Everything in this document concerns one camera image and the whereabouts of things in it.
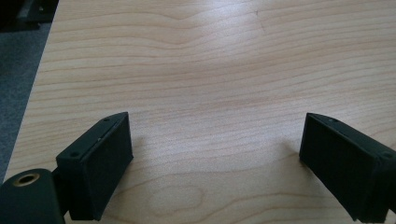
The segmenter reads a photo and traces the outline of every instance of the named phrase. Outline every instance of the wood grain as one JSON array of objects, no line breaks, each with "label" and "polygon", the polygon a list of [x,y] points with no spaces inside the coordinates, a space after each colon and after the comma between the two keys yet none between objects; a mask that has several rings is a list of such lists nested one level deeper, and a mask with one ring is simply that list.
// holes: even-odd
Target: wood grain
[{"label": "wood grain", "polygon": [[128,111],[135,158],[102,223],[353,223],[299,163],[304,116],[396,148],[395,11],[60,1],[7,177],[54,169],[97,120]]}]

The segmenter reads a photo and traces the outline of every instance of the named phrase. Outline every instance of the black 3d-printed part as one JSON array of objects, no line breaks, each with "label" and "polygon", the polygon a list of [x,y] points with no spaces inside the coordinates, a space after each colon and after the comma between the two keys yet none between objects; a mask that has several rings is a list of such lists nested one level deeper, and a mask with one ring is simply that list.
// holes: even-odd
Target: black 3d-printed part
[{"label": "black 3d-printed part", "polygon": [[70,217],[100,220],[132,158],[126,112],[100,120],[59,154],[60,178],[71,186]]},{"label": "black 3d-printed part", "polygon": [[300,159],[362,222],[384,222],[396,211],[396,152],[345,123],[307,114]]},{"label": "black 3d-printed part", "polygon": [[64,224],[52,173],[34,169],[8,179],[0,188],[0,223]]}]

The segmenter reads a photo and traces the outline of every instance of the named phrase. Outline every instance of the black bracket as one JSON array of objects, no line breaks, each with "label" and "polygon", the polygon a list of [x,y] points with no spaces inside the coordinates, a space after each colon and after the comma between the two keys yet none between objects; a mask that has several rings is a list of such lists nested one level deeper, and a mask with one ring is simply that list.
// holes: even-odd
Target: black bracket
[{"label": "black bracket", "polygon": [[128,113],[98,121],[61,152],[50,172],[33,169],[12,176],[0,188],[1,223],[64,223],[100,220],[133,158]]},{"label": "black bracket", "polygon": [[396,152],[330,117],[307,114],[303,161],[353,220],[384,222],[396,212]]}]

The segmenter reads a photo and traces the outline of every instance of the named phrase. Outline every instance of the black object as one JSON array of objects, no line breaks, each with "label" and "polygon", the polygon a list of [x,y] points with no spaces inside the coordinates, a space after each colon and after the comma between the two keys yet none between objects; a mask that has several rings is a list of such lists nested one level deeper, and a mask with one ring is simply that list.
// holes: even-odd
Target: black object
[{"label": "black object", "polygon": [[[59,0],[0,0],[0,33],[36,30],[52,22]],[[22,9],[27,15],[20,15]]]},{"label": "black object", "polygon": [[64,223],[100,220],[133,158],[128,113],[100,120],[67,149],[51,173],[34,169],[12,176],[0,188],[1,223]]},{"label": "black object", "polygon": [[396,152],[345,123],[307,114],[300,159],[353,220],[384,222],[396,212]]}]

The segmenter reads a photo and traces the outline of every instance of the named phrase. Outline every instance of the gray carpet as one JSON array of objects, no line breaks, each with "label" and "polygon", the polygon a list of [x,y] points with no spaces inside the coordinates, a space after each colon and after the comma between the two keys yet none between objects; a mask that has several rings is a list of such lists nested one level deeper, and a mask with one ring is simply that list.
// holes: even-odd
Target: gray carpet
[{"label": "gray carpet", "polygon": [[0,183],[17,139],[50,23],[39,30],[0,34]]}]

